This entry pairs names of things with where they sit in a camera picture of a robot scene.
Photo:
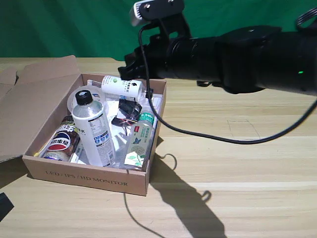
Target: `small black cable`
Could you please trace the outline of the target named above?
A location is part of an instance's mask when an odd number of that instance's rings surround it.
[[[140,31],[139,31],[139,45],[140,45],[140,49],[142,52],[142,56],[143,56],[143,60],[144,60],[144,66],[145,66],[145,70],[146,70],[146,82],[147,82],[147,91],[150,91],[150,74],[149,74],[149,67],[148,67],[148,62],[147,62],[147,58],[144,52],[144,47],[143,47],[143,43],[142,43],[142,32],[144,30],[147,29],[151,29],[152,25],[145,25],[143,26]],[[308,110],[298,119],[298,121],[296,121],[293,125],[291,125],[290,127],[286,128],[285,130],[266,137],[266,138],[262,138],[262,139],[257,139],[257,140],[233,140],[233,139],[229,139],[229,138],[223,138],[223,137],[219,137],[219,136],[214,136],[214,135],[208,135],[208,134],[203,134],[203,133],[199,133],[199,132],[192,132],[192,131],[187,131],[187,130],[183,130],[183,129],[179,129],[176,128],[170,124],[168,124],[167,122],[165,122],[160,115],[157,113],[157,111],[155,110],[153,103],[152,103],[152,99],[151,97],[148,97],[149,100],[149,104],[150,107],[154,113],[154,115],[158,118],[158,120],[164,124],[166,127],[175,130],[177,132],[180,133],[184,133],[187,135],[194,135],[194,136],[198,136],[198,137],[204,137],[204,138],[208,138],[208,139],[213,139],[213,140],[218,140],[218,141],[223,141],[223,142],[228,142],[228,143],[233,143],[233,144],[242,144],[242,145],[253,145],[253,144],[260,144],[260,143],[264,143],[264,142],[268,142],[274,139],[277,139],[281,136],[286,135],[287,133],[291,132],[292,130],[294,130],[295,128],[297,128],[304,120],[307,119],[307,117],[314,111],[314,109],[317,107],[317,100],[315,100],[315,102],[308,108]]]

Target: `black cap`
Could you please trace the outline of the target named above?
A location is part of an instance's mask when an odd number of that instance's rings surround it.
[[[81,90],[75,95],[78,105],[87,105],[93,101],[93,96],[88,90]]]

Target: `green label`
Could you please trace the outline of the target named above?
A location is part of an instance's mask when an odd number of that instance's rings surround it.
[[[154,124],[154,116],[151,113],[141,113],[139,117],[140,120],[147,120],[152,125]]]

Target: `pepsi can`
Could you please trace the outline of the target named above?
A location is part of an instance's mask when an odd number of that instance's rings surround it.
[[[69,162],[80,140],[72,116],[64,117],[43,158]]]

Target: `white plastic bottle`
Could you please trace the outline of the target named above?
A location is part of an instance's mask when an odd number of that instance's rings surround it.
[[[131,128],[121,169],[145,171],[152,147],[154,114],[149,107],[142,109],[139,121]]]
[[[75,97],[78,105],[72,116],[89,163],[103,167],[111,165],[115,149],[103,104],[94,101],[89,90],[79,91]]]

